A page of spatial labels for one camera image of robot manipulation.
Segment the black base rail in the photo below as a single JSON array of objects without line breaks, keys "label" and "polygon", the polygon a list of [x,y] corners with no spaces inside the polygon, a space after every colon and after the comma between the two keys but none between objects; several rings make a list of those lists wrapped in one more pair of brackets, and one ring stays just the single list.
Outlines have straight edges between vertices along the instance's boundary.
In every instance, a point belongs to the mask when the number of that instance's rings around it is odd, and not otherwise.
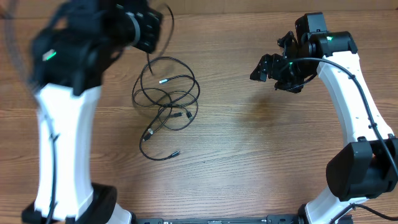
[{"label": "black base rail", "polygon": [[266,217],[241,217],[241,218],[189,218],[168,219],[138,218],[137,224],[306,224],[304,217],[299,215],[268,215]]}]

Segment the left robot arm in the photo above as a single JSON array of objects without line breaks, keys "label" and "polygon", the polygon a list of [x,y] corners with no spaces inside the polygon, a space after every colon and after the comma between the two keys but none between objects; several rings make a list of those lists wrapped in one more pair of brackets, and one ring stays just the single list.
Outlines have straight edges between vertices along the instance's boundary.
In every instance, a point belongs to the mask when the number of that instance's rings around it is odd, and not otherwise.
[{"label": "left robot arm", "polygon": [[67,1],[32,41],[39,187],[24,223],[135,223],[117,190],[90,178],[104,72],[126,47],[152,53],[163,16],[146,1]]}]

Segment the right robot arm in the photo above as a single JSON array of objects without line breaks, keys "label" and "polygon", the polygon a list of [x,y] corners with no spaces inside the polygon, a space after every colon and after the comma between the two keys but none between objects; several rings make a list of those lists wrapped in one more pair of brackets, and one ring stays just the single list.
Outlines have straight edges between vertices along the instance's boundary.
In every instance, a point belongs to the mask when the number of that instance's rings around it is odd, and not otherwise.
[{"label": "right robot arm", "polygon": [[299,93],[315,77],[334,104],[343,149],[327,164],[327,185],[295,215],[268,215],[267,223],[352,223],[350,211],[397,185],[397,137],[377,109],[364,80],[358,48],[347,32],[330,32],[320,12],[304,14],[278,40],[281,54],[263,55],[250,78],[275,80],[275,89]]}]

